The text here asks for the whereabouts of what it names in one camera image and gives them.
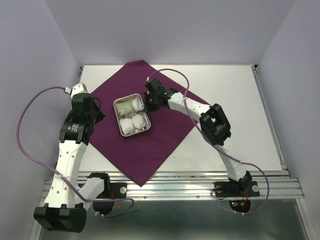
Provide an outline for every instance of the white tabletop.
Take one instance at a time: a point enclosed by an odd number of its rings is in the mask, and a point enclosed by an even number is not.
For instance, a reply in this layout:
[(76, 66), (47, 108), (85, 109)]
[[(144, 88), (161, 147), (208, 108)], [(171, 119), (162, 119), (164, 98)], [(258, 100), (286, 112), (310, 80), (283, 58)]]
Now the white tabletop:
[[(121, 67), (122, 65), (86, 65), (80, 81), (91, 93)], [(173, 68), (183, 72), (190, 81), (190, 91), (211, 105), (217, 103), (222, 106), (231, 124), (231, 139), (227, 140), (226, 145), (232, 146), (230, 153), (234, 157), (243, 162), (256, 164), (264, 171), (282, 170), (250, 65), (153, 65), (153, 67)], [(171, 71), (162, 73), (186, 86), (184, 78), (177, 73)], [(80, 171), (118, 172), (119, 170), (89, 144)], [(157, 172), (211, 171), (223, 172), (226, 168), (218, 153), (194, 128)]]

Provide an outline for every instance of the light gray wall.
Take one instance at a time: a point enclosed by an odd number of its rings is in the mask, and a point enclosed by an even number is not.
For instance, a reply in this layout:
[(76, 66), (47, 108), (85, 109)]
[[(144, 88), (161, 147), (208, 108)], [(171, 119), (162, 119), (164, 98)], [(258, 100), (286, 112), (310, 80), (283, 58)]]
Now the light gray wall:
[(257, 64), (294, 0), (46, 0), (84, 64)]
[[(70, 86), (79, 66), (43, 0), (4, 0), (0, 7), (0, 239), (29, 239), (45, 175), (20, 153), (18, 118), (27, 102), (53, 85)], [(41, 96), (22, 123), (22, 144), (51, 163), (70, 98), (60, 90)]]
[(320, 230), (320, 1), (297, 0), (258, 76), (283, 154)]

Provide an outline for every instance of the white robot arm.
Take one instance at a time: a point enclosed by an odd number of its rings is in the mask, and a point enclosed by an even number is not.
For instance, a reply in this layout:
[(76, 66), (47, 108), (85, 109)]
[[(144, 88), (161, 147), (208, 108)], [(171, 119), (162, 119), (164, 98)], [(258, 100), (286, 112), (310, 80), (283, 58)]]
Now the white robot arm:
[[(169, 90), (165, 89), (157, 78), (148, 80), (145, 86), (147, 92), (144, 93), (144, 97), (148, 112), (166, 107), (188, 115), (184, 103), (185, 97), (181, 92), (173, 88)], [(202, 104), (190, 98), (186, 98), (186, 105), (190, 116), (200, 123), (201, 132), (207, 140), (221, 152), (229, 154), (227, 150), (228, 146), (224, 148), (224, 143), (231, 136), (231, 126), (222, 107), (218, 104)], [(233, 196), (230, 197), (235, 197), (236, 195), (242, 196), (249, 190), (252, 177), (242, 163), (230, 159), (221, 152), (219, 152), (219, 155), (226, 167), (228, 178), (232, 185), (231, 188), (237, 189), (233, 192)]]
[[(81, 160), (94, 125), (103, 120), (105, 114), (83, 83), (73, 86), (70, 96), (72, 110), (60, 130), (56, 170), (76, 187)], [(87, 210), (92, 202), (81, 200), (61, 175), (54, 174), (43, 207), (36, 207), (33, 216), (46, 230), (79, 233), (85, 226)], [(92, 173), (79, 192), (85, 199), (95, 199), (109, 190), (108, 174)]]

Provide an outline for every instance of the maroon fabric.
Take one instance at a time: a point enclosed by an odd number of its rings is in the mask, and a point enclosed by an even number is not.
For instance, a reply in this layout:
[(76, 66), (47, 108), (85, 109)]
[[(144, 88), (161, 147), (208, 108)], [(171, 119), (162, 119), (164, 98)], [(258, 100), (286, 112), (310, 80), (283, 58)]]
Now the maroon fabric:
[[(149, 130), (131, 137), (120, 134), (113, 102), (137, 93), (144, 97), (146, 78), (154, 71), (143, 60), (129, 62), (92, 93), (101, 100), (101, 109), (106, 117), (94, 126), (90, 143), (139, 186), (146, 183), (194, 127), (188, 116), (161, 108), (148, 113)], [(157, 77), (167, 89), (185, 91), (184, 87), (162, 73), (158, 72), (153, 77)], [(188, 97), (205, 103), (191, 92)]]

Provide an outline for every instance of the bolt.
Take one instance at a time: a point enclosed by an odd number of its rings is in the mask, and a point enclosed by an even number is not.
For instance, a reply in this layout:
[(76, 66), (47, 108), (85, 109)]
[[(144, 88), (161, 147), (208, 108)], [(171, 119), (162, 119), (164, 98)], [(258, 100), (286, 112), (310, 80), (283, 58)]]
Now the bolt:
[(222, 192), (222, 187), (221, 186), (216, 186), (215, 191), (220, 194)]
[(124, 186), (122, 186), (121, 188), (120, 188), (120, 193), (121, 194), (125, 194), (127, 192), (127, 189), (124, 187)]
[(255, 193), (259, 192), (259, 187), (257, 185), (253, 185), (252, 191), (254, 191)]

